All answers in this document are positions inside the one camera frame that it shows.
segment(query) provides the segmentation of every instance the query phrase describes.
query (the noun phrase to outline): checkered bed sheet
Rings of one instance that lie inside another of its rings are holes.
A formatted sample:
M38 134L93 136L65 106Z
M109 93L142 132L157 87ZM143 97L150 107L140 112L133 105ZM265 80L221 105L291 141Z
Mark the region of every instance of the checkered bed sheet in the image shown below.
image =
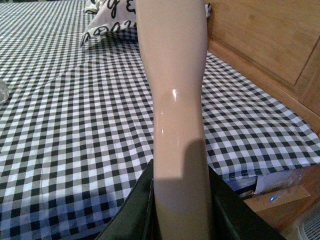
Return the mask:
M137 43L80 48L84 1L0 4L0 239L53 240L106 224L153 157L152 97ZM208 53L208 164L224 179L320 162L310 127Z

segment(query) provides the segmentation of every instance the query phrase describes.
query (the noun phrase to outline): wooden surface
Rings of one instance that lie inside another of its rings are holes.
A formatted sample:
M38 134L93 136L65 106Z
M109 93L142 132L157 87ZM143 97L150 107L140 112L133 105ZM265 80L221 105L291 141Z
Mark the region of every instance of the wooden surface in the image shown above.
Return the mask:
M320 165L301 170L300 185L253 197L244 202L269 225L281 232L320 198Z
M318 0L211 0L210 34L294 85L320 35Z
M312 79L301 102L320 116L320 68Z
M281 84L276 82L272 76L269 76L265 74L265 72L256 68L250 59L245 56L238 55L226 46L226 44L213 36L209 39L208 49L217 57L231 64L236 70L246 76L258 87L293 110L311 126L317 135L320 136L320 116L292 97L289 92L284 91Z
M288 225L288 221L296 216L296 211L306 204L309 197L310 193L303 186L294 186L244 202L271 227L281 231Z
M208 48L320 136L320 1L206 0Z

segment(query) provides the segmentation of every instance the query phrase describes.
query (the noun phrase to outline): gingham tablecloth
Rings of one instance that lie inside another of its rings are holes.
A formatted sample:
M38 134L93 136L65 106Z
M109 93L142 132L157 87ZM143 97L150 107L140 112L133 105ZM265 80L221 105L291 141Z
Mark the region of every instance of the gingham tablecloth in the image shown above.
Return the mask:
M84 1L0 4L0 239L60 239L107 223L153 157L137 43L92 39ZM320 162L310 127L208 53L208 164L224 179Z

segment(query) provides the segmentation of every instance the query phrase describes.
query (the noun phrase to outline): glossy mannequin leg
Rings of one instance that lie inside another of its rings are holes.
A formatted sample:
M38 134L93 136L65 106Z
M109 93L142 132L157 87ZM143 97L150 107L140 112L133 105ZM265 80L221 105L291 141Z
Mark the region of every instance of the glossy mannequin leg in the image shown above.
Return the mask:
M162 239L212 239L201 109L207 55L203 0L137 0L154 112L154 195Z

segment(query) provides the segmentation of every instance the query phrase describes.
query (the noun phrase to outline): clear plastic object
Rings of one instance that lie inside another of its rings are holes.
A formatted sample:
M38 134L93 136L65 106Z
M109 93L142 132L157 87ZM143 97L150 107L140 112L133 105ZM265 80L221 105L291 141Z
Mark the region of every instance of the clear plastic object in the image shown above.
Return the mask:
M4 81L0 80L0 104L4 104L9 98L9 88Z

